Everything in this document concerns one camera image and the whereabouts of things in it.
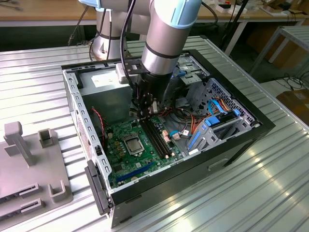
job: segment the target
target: metal worktable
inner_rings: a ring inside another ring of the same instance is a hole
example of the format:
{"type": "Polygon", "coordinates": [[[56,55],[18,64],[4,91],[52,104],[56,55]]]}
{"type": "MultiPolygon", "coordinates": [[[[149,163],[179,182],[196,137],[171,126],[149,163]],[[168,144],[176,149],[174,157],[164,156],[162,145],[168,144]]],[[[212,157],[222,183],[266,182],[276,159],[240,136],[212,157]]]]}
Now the metal worktable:
{"type": "MultiPolygon", "coordinates": [[[[309,26],[301,26],[301,27],[278,27],[274,32],[268,43],[265,45],[259,56],[256,58],[251,70],[250,75],[254,73],[259,64],[262,62],[263,58],[266,56],[267,52],[271,49],[273,44],[277,41],[279,36],[283,35],[285,37],[284,41],[280,44],[279,48],[274,53],[273,57],[269,60],[272,63],[277,55],[282,51],[282,49],[287,45],[289,41],[294,42],[301,48],[305,49],[309,52],[309,26]]],[[[299,70],[298,75],[301,74],[309,65],[309,60],[306,62],[303,67],[299,70]]]]}
{"type": "MultiPolygon", "coordinates": [[[[140,55],[144,43],[128,46],[132,55],[140,55]]],[[[113,231],[308,231],[308,127],[210,41],[190,37],[185,49],[199,50],[276,127],[237,162],[113,231]]],[[[86,160],[60,68],[85,61],[89,61],[86,46],[0,53],[0,125],[19,120],[24,134],[55,129],[74,195],[71,203],[11,231],[110,231],[107,218],[98,214],[84,173],[86,160]]]]}

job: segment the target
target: metal case frame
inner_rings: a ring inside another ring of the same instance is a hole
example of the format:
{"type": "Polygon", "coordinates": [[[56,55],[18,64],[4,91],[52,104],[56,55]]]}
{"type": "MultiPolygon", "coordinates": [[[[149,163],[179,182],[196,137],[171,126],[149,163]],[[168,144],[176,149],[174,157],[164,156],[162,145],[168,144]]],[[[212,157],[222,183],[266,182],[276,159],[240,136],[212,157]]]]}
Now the metal case frame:
{"type": "MultiPolygon", "coordinates": [[[[222,85],[232,96],[233,99],[244,106],[256,121],[260,124],[237,138],[227,140],[224,145],[218,145],[206,152],[194,155],[189,159],[177,163],[153,176],[149,176],[128,186],[120,191],[113,192],[106,190],[106,181],[104,179],[112,169],[107,162],[107,158],[102,154],[101,145],[94,130],[87,110],[84,107],[82,96],[75,89],[81,83],[75,78],[65,77],[65,86],[69,100],[69,107],[75,126],[88,159],[86,173],[93,191],[100,214],[108,213],[112,218],[111,226],[114,227],[134,215],[151,208],[168,197],[184,190],[195,182],[205,178],[213,172],[216,172],[225,166],[235,162],[250,146],[258,139],[265,136],[275,125],[254,106],[233,84],[231,84],[215,67],[213,67],[198,51],[184,51],[193,56],[197,62],[203,66],[220,85],[222,85]]],[[[119,60],[96,61],[77,65],[63,66],[63,72],[67,69],[77,69],[86,72],[96,68],[98,65],[108,66],[107,63],[115,64],[119,60]]]]}

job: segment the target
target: motherboard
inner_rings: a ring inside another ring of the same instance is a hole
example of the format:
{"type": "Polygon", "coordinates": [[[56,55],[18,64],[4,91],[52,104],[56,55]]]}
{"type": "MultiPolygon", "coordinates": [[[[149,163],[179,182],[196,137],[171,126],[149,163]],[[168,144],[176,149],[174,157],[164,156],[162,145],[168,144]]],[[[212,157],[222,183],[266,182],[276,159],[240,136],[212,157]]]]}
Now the motherboard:
{"type": "Polygon", "coordinates": [[[106,132],[111,187],[135,181],[183,157],[157,116],[112,125],[106,132]]]}

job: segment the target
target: black ram slot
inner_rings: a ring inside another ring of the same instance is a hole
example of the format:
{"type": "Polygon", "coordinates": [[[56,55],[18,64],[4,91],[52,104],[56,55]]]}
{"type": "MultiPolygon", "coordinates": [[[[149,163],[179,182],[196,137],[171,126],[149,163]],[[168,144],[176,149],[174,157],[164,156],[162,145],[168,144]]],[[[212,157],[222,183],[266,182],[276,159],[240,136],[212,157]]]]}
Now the black ram slot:
{"type": "Polygon", "coordinates": [[[149,127],[149,123],[148,121],[140,121],[140,125],[143,128],[143,130],[145,131],[147,137],[149,138],[151,144],[154,146],[154,148],[156,149],[159,157],[161,159],[165,158],[165,155],[168,155],[168,153],[166,153],[166,151],[164,150],[164,147],[160,144],[160,141],[158,139],[158,134],[157,133],[153,133],[149,127]]]}
{"type": "Polygon", "coordinates": [[[149,131],[148,127],[143,121],[140,121],[140,125],[143,128],[144,132],[146,133],[147,137],[149,138],[151,144],[154,146],[155,150],[157,151],[159,157],[163,159],[165,154],[163,150],[161,149],[160,145],[157,143],[155,137],[153,137],[152,133],[149,131]]]}
{"type": "Polygon", "coordinates": [[[170,155],[170,151],[169,148],[166,146],[165,141],[162,139],[161,135],[158,133],[158,131],[156,130],[155,126],[153,125],[153,123],[151,121],[147,121],[146,124],[148,125],[149,129],[151,130],[151,132],[157,137],[161,147],[164,149],[166,155],[170,155]]]}
{"type": "Polygon", "coordinates": [[[147,129],[150,131],[150,133],[154,136],[155,142],[162,149],[162,151],[164,153],[164,157],[165,157],[165,155],[170,155],[169,148],[166,146],[164,140],[162,139],[160,134],[157,132],[157,130],[156,130],[155,126],[152,124],[152,122],[147,120],[147,121],[144,121],[144,123],[145,123],[145,126],[147,127],[147,129]]]}

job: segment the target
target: green circuit board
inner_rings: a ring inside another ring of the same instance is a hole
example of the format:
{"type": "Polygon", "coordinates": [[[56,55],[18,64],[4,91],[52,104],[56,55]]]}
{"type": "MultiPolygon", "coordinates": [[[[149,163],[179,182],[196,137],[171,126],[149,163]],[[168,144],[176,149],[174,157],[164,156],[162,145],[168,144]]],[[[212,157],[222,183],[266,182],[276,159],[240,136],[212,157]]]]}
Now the green circuit board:
{"type": "MultiPolygon", "coordinates": [[[[153,124],[156,124],[157,127],[160,127],[158,129],[158,133],[161,134],[161,137],[163,138],[162,130],[166,130],[166,128],[161,123],[159,118],[155,116],[150,120],[153,124]]],[[[183,158],[180,150],[174,142],[172,145],[167,145],[171,152],[173,152],[174,156],[170,156],[168,159],[160,158],[137,120],[131,120],[107,127],[106,131],[112,133],[112,138],[108,139],[108,150],[106,152],[107,159],[112,167],[112,173],[109,175],[109,181],[112,188],[130,181],[134,181],[139,177],[149,174],[183,158]],[[128,147],[124,142],[124,139],[130,135],[138,135],[140,142],[144,147],[144,151],[137,154],[137,156],[129,154],[128,147]],[[136,171],[142,167],[147,170],[122,180],[122,182],[119,181],[119,177],[136,171]]]]}

